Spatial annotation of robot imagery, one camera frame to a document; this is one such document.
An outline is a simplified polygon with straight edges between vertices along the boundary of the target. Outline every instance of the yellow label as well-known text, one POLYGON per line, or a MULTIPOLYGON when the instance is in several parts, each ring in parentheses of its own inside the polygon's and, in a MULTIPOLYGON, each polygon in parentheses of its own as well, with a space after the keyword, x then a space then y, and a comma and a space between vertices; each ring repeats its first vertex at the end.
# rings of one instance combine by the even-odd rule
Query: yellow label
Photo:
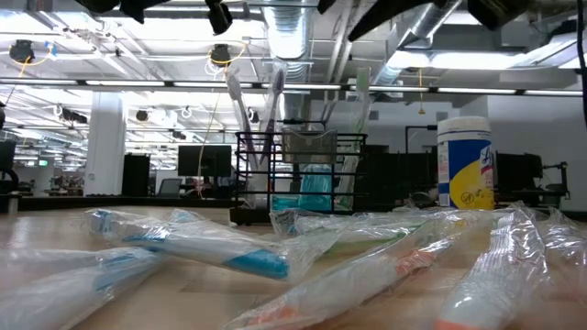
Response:
POLYGON ((450 199, 461 210, 493 209, 493 189, 487 187, 478 160, 450 181, 450 199))

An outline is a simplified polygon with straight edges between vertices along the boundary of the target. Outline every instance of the clear plastic packaging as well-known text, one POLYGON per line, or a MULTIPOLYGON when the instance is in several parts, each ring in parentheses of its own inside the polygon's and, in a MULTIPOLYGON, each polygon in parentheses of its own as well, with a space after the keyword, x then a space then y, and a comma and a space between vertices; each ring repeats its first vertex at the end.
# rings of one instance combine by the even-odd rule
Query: clear plastic packaging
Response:
POLYGON ((0 329, 66 330, 136 287, 162 262, 143 248, 98 252, 5 250, 13 274, 28 279, 0 291, 0 329))
POLYGON ((243 313, 225 329, 301 329, 343 314, 397 285, 414 271, 433 266, 464 233, 489 225, 492 218, 486 215, 463 211, 422 215, 426 222, 412 235, 371 249, 302 282, 243 313))
POLYGON ((490 247, 444 301, 435 329, 503 329, 531 302, 548 282, 535 217, 520 208, 498 221, 490 247))
POLYGON ((557 290, 587 308, 587 227, 561 211, 550 209, 548 221, 539 223, 547 245, 547 262, 557 290))
POLYGON ((326 215, 299 209, 272 212, 275 234, 281 237, 300 235, 320 228, 342 231, 338 243, 372 241, 384 244, 390 239, 404 237, 420 227, 423 213, 374 213, 355 215, 326 215))
POLYGON ((92 210, 90 230, 116 246, 152 251, 201 261, 281 281, 297 281, 314 261, 338 240, 337 231, 320 230, 274 242, 175 210, 165 222, 117 211, 92 210))

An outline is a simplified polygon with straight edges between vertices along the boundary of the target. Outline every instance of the ceiling light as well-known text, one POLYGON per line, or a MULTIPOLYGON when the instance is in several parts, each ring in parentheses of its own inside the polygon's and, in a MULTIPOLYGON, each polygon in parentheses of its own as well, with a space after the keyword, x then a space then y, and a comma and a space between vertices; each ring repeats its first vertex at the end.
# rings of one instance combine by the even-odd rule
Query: ceiling light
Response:
POLYGON ((37 84, 37 85, 69 85, 69 84, 77 84, 75 80, 59 80, 59 79, 21 79, 21 78, 2 78, 0 79, 0 83, 10 83, 10 84, 37 84))
MULTIPOLYGON (((174 82, 173 84, 177 87, 227 88, 225 82, 174 82)), ((252 87, 252 83, 242 83, 240 87, 250 88, 252 87)))
POLYGON ((513 95, 515 90, 513 89, 487 89, 487 88, 438 88, 439 93, 448 94, 502 94, 502 95, 513 95))
POLYGON ((515 64, 515 56, 496 52, 441 52, 430 66, 455 70, 505 70, 515 64))
POLYGON ((15 160, 37 160, 37 157, 15 156, 15 160))
POLYGON ((150 82, 150 81, 86 81, 92 86, 138 86, 138 87, 163 87, 165 82, 150 82))
MULTIPOLYGON (((350 88, 353 91, 357 90, 356 86, 350 88)), ((428 87, 410 87, 410 86, 371 86, 369 92, 406 92, 406 93, 426 93, 428 87)))
POLYGON ((303 90, 303 91, 310 91, 310 90, 340 91, 340 86, 333 85, 333 84, 286 83, 283 86, 283 88, 284 89, 292 89, 292 90, 299 89, 299 90, 303 90))
POLYGON ((430 64, 430 59, 426 54, 409 52, 409 51, 396 51, 392 57, 387 61, 387 66, 390 68, 425 68, 430 64))
POLYGON ((549 90, 527 90, 524 95, 528 96, 582 96, 582 91, 549 91, 549 90))

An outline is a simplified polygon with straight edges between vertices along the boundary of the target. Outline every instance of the disinfecting wipes container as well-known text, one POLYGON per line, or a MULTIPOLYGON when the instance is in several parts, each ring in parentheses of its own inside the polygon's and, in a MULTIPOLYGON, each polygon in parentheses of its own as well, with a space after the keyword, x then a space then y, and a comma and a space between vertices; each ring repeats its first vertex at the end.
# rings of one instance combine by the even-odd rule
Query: disinfecting wipes container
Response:
POLYGON ((489 119, 464 116, 438 123, 438 193, 441 206, 493 209, 489 119))

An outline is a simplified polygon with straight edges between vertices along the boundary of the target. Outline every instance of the pillar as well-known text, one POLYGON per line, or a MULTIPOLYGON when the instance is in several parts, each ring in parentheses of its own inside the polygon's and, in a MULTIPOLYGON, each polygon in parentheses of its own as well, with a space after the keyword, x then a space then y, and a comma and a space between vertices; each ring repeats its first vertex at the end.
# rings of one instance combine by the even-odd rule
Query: pillar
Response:
POLYGON ((127 109, 120 93, 94 92, 83 194, 122 190, 127 109))
POLYGON ((51 179, 55 175, 55 158, 39 157, 37 165, 37 175, 35 175, 35 191, 33 194, 37 197, 49 196, 45 193, 51 189, 51 179))

